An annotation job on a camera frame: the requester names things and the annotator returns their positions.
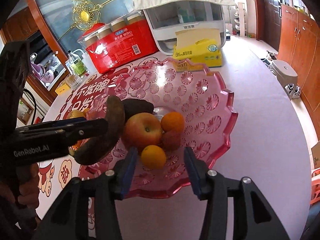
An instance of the pink plastic tray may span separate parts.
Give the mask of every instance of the pink plastic tray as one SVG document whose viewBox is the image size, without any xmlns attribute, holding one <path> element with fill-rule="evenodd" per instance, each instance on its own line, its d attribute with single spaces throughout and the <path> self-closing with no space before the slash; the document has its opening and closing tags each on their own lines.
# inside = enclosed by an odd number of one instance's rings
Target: pink plastic tray
<svg viewBox="0 0 320 240">
<path fill-rule="evenodd" d="M 183 186 L 190 185 L 183 163 L 185 146 L 191 147 L 196 157 L 204 160 L 209 168 L 230 148 L 230 133 L 238 116 L 232 107 L 233 92 L 226 89 L 219 72 L 211 72 L 202 64 L 203 71 L 178 73 L 175 66 L 181 63 L 194 65 L 189 60 L 179 62 L 167 58 L 163 62 L 154 61 L 121 74 L 115 84 L 106 88 L 105 94 L 96 98 L 88 113 L 90 119 L 105 116 L 105 101 L 108 95 L 114 94 L 121 100 L 147 100 L 154 104 L 154 112 L 158 115 L 177 111 L 185 117 L 181 147 L 166 152 L 167 162 L 163 170 L 150 170 L 138 159 L 127 197 L 168 198 Z M 79 176 L 98 176 L 112 169 L 126 153 L 119 140 L 103 160 L 82 166 Z"/>
</svg>

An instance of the finger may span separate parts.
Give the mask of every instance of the finger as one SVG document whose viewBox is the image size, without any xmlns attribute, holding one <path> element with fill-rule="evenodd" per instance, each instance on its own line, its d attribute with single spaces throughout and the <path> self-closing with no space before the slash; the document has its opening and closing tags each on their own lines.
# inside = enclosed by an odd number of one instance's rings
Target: finger
<svg viewBox="0 0 320 240">
<path fill-rule="evenodd" d="M 30 166 L 30 172 L 31 172 L 31 176 L 34 178 L 36 176 L 38 176 L 39 173 L 39 166 L 38 163 L 34 163 Z"/>
<path fill-rule="evenodd" d="M 15 203 L 16 200 L 14 198 L 14 195 L 8 185 L 0 182 L 0 196 L 4 197 L 7 201 L 11 203 Z"/>
<path fill-rule="evenodd" d="M 39 176 L 32 178 L 31 180 L 27 181 L 25 184 L 20 185 L 19 190 L 21 195 L 26 196 L 33 193 L 39 192 Z"/>
<path fill-rule="evenodd" d="M 27 196 L 19 196 L 18 202 L 21 205 L 26 205 L 30 208 L 37 208 L 39 206 L 39 192 Z"/>
</svg>

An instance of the cabinet handle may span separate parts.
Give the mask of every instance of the cabinet handle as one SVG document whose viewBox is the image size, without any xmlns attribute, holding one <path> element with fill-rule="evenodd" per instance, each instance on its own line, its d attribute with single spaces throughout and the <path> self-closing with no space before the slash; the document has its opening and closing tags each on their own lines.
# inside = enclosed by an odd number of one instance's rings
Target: cabinet handle
<svg viewBox="0 0 320 240">
<path fill-rule="evenodd" d="M 308 23 L 306 20 L 303 20 L 305 23 L 307 23 L 307 24 L 309 24 L 310 26 L 312 26 L 312 24 L 311 23 Z"/>
</svg>

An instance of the bottle with green label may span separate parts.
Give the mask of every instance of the bottle with green label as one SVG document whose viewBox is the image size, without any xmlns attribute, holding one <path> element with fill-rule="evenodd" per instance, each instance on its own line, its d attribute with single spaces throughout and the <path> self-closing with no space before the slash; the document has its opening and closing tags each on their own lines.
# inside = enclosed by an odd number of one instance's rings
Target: bottle with green label
<svg viewBox="0 0 320 240">
<path fill-rule="evenodd" d="M 68 57 L 69 57 L 69 63 L 70 67 L 73 69 L 73 71 L 79 76 L 79 77 L 84 77 L 89 75 L 89 70 L 87 67 L 84 65 L 80 57 L 72 53 L 71 50 L 68 51 Z"/>
</svg>

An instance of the pink plastic stool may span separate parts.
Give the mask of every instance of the pink plastic stool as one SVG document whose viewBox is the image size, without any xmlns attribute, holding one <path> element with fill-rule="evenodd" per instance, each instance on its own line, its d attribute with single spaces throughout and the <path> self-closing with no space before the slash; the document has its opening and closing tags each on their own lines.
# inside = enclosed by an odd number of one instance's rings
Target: pink plastic stool
<svg viewBox="0 0 320 240">
<path fill-rule="evenodd" d="M 311 201 L 310 205 L 320 200 L 320 168 L 311 171 Z"/>
</svg>

